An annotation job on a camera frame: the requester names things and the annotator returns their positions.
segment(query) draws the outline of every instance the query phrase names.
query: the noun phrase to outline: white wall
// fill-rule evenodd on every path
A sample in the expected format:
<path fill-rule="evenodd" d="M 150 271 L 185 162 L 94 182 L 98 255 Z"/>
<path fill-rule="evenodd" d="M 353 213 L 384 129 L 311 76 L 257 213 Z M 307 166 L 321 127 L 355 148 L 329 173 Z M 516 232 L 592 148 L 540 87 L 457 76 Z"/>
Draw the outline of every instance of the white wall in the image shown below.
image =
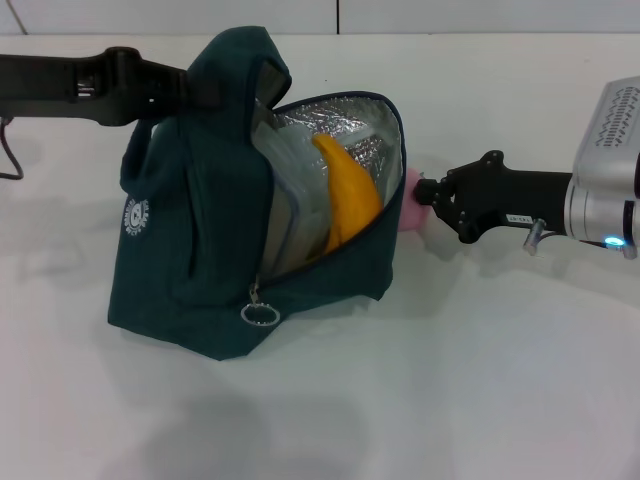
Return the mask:
<path fill-rule="evenodd" d="M 640 32 L 640 0 L 340 0 L 342 33 Z"/>
<path fill-rule="evenodd" d="M 335 0 L 13 1 L 31 34 L 213 34 L 239 25 L 263 25 L 271 33 L 336 32 Z"/>
<path fill-rule="evenodd" d="M 0 0 L 0 35 L 7 33 L 20 33 L 20 28 L 7 4 L 4 0 Z"/>

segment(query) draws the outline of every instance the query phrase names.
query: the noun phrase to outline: black cable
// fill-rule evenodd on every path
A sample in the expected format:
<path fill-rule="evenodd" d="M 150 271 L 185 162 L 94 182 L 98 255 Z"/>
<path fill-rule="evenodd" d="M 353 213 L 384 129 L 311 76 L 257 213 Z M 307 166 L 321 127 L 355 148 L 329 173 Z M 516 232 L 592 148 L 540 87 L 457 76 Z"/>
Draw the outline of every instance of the black cable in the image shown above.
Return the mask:
<path fill-rule="evenodd" d="M 0 143 L 2 143 L 2 148 L 4 148 L 7 157 L 9 157 L 9 160 L 11 160 L 11 163 L 16 168 L 17 173 L 0 173 L 0 178 L 3 178 L 5 180 L 22 180 L 24 178 L 24 172 L 22 171 L 22 167 L 20 166 L 20 163 L 18 163 L 16 156 L 9 148 L 9 144 L 7 143 L 7 137 L 5 134 L 7 125 L 9 125 L 12 120 L 13 118 L 3 118 L 0 120 Z"/>

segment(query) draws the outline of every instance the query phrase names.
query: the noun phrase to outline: teal bag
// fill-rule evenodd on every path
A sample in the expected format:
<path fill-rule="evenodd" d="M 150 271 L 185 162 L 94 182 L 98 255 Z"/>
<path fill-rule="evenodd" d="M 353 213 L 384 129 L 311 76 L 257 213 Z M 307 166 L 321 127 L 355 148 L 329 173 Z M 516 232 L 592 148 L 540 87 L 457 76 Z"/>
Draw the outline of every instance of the teal bag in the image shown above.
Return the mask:
<path fill-rule="evenodd" d="M 357 295 L 379 300 L 392 280 L 406 171 L 395 107 L 380 95 L 348 92 L 272 112 L 291 78 L 258 27 L 217 36 L 188 77 L 190 84 L 218 82 L 223 106 L 188 111 L 157 126 L 138 122 L 122 162 L 128 198 L 109 323 L 225 359 L 248 354 L 296 312 Z M 381 135 L 397 135 L 392 147 L 374 152 L 383 159 L 376 168 L 397 170 L 386 191 L 379 188 L 385 208 L 333 252 L 256 285 L 274 180 L 269 162 L 253 147 L 252 129 L 266 116 L 326 131 L 325 113 L 342 108 L 348 110 L 341 117 L 346 123 L 383 119 L 390 128 Z M 393 162 L 384 160 L 391 157 Z"/>

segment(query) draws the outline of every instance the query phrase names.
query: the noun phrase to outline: white table surface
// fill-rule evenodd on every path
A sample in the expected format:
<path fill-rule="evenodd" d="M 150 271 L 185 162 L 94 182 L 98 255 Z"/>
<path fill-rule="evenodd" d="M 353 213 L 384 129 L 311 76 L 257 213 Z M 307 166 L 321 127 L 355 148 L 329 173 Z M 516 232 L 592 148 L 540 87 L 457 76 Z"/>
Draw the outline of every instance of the white table surface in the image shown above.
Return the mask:
<path fill-rule="evenodd" d="M 387 95 L 408 162 L 439 178 L 502 149 L 570 171 L 640 36 L 276 37 L 286 100 Z M 5 37 L 0 52 L 113 45 L 187 67 L 207 37 Z M 131 127 L 17 119 L 0 182 L 0 476 L 54 480 L 632 480 L 640 476 L 640 260 L 524 230 L 463 247 L 401 234 L 384 299 L 281 325 L 216 362 L 106 322 Z M 3 170 L 10 166 L 2 160 Z"/>

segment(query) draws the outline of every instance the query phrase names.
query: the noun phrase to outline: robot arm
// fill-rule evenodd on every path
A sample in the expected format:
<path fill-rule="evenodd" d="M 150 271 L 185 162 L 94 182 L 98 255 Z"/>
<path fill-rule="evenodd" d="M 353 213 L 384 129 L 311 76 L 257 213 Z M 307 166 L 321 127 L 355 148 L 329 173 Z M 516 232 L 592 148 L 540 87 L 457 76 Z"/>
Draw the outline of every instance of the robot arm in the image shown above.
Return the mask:
<path fill-rule="evenodd" d="M 189 85 L 184 70 L 114 47 L 88 58 L 0 55 L 0 117 L 75 117 L 120 126 L 215 108 L 219 89 Z"/>
<path fill-rule="evenodd" d="M 502 152 L 456 168 L 440 182 L 420 180 L 416 200 L 474 243 L 497 226 L 530 229 L 535 254 L 543 232 L 566 235 L 637 257 L 640 243 L 640 77 L 609 83 L 578 150 L 574 172 L 520 172 Z"/>

